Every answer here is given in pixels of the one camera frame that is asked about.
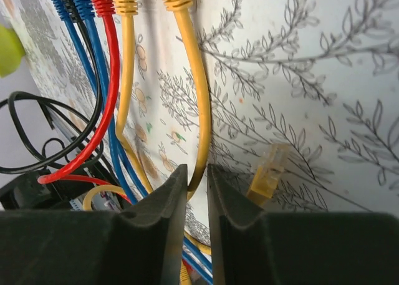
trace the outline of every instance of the floral pattern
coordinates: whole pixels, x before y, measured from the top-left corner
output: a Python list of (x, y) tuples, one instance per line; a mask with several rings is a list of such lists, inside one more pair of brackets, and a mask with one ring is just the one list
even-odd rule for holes
[[(199, 111), (173, 16), (161, 0), (138, 6), (125, 136), (158, 187), (179, 163), (193, 172)], [(209, 162), (245, 194), (267, 146), (288, 143), (267, 210), (399, 215), (398, 9), (399, 0), (195, 0), (212, 106)], [(94, 95), (50, 1), (1, 0), (0, 10), (41, 93), (90, 115)], [(186, 212), (186, 230), (209, 244), (205, 177)]]

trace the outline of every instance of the green object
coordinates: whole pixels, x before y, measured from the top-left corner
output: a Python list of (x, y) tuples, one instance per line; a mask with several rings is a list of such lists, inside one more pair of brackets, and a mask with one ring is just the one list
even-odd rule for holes
[(0, 77), (18, 69), (25, 50), (14, 30), (0, 25)]

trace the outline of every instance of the table surface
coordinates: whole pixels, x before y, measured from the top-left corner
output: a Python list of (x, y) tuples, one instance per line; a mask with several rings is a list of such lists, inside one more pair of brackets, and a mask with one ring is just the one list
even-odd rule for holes
[[(41, 94), (89, 116), (94, 95), (51, 1), (0, 2)], [(209, 161), (232, 172), (232, 186), (244, 193), (267, 146), (286, 142), (289, 164), (266, 209), (399, 215), (398, 7), (399, 0), (195, 0), (213, 111)], [(179, 163), (193, 172), (198, 108), (180, 33), (161, 0), (139, 0), (135, 31), (125, 135), (157, 187)], [(187, 205), (186, 230), (209, 244), (205, 179)]]

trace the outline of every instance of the floral tablecloth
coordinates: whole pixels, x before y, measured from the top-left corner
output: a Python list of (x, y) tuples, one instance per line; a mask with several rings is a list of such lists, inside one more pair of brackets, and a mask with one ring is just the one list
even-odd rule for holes
[[(179, 163), (193, 172), (198, 108), (173, 14), (161, 0), (139, 1), (125, 135), (157, 187)], [(89, 116), (94, 95), (50, 0), (1, 2), (42, 95)], [(195, 0), (212, 100), (209, 161), (231, 171), (232, 186), (245, 193), (267, 146), (286, 142), (289, 164), (267, 209), (399, 215), (398, 8), (399, 0)], [(209, 244), (206, 178), (186, 220)]]

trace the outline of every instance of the tablecloth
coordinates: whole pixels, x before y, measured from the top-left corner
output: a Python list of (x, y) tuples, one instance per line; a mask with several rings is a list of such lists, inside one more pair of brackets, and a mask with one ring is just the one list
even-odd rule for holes
[[(41, 94), (90, 116), (94, 95), (51, 1), (1, 2)], [(180, 163), (192, 174), (198, 108), (173, 14), (162, 0), (138, 6), (125, 135), (158, 187)], [(399, 0), (195, 0), (211, 91), (209, 162), (245, 193), (267, 147), (285, 142), (289, 163), (267, 210), (399, 215), (398, 8)], [(209, 244), (206, 177), (186, 210), (186, 230)]]

